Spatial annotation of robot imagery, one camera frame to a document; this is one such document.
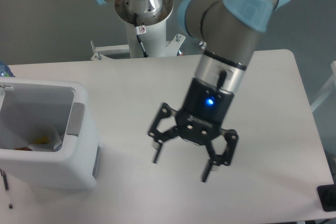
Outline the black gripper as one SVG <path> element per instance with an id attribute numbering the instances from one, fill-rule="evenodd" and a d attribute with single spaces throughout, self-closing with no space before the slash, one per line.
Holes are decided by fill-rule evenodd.
<path id="1" fill-rule="evenodd" d="M 165 102 L 162 103 L 148 129 L 147 135 L 153 138 L 153 148 L 156 150 L 152 162 L 157 163 L 166 141 L 180 136 L 184 140 L 206 147 L 209 159 L 201 176 L 203 183 L 215 167 L 230 166 L 239 136 L 235 130 L 221 129 L 221 126 L 233 98 L 233 93 L 221 92 L 216 87 L 193 78 L 179 111 L 172 109 Z M 175 117 L 176 125 L 160 132 L 159 123 L 170 117 Z M 216 153 L 212 144 L 212 140 L 218 136 L 222 136 L 226 141 L 221 154 Z"/>

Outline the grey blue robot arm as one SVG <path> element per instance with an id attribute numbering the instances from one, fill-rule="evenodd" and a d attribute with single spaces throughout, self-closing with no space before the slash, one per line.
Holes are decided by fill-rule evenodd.
<path id="1" fill-rule="evenodd" d="M 148 135 L 160 152 L 176 137 L 205 146 L 209 155 L 205 182 L 216 167 L 230 165 L 238 134 L 222 122 L 272 13 L 291 0 L 183 0 L 177 10 L 180 28 L 205 43 L 179 110 L 163 103 Z M 172 0 L 96 0 L 114 2 L 125 22 L 132 58 L 167 55 L 166 20 Z"/>

